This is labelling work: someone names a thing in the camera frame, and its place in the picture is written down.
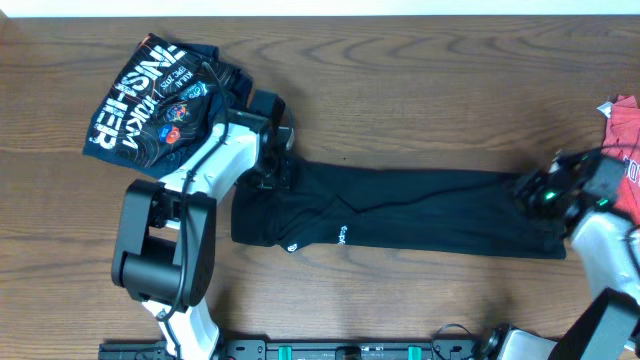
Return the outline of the black t-shirt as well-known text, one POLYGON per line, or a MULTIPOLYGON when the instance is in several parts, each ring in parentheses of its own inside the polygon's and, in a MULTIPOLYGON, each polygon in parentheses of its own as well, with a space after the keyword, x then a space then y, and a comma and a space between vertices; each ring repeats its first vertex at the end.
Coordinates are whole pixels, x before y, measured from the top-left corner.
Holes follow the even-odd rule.
POLYGON ((516 204, 514 173, 376 170, 293 157, 286 186, 238 184, 231 238, 292 253, 333 244, 563 259, 564 225, 516 204))

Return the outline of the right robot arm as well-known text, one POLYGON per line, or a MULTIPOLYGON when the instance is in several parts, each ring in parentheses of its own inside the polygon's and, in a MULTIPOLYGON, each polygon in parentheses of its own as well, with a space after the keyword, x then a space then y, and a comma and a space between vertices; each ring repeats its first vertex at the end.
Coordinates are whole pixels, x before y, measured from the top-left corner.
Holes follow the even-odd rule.
POLYGON ((476 359, 616 359, 639 350, 639 227, 616 209, 626 165, 593 149, 556 157, 522 178, 514 195, 537 216, 564 220, 593 300, 557 341, 495 328, 476 359))

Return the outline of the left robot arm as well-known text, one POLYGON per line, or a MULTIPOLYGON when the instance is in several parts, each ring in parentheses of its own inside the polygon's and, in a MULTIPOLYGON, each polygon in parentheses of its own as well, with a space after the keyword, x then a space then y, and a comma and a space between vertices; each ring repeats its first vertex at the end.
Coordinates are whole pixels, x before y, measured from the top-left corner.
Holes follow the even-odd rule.
POLYGON ((260 189, 286 181, 294 127, 286 105, 258 91, 245 110, 225 108, 204 144, 156 182, 127 188, 111 268, 115 285, 155 318, 155 343, 105 343, 102 359, 216 359, 221 332, 205 294, 214 269, 216 211, 241 180, 260 189))

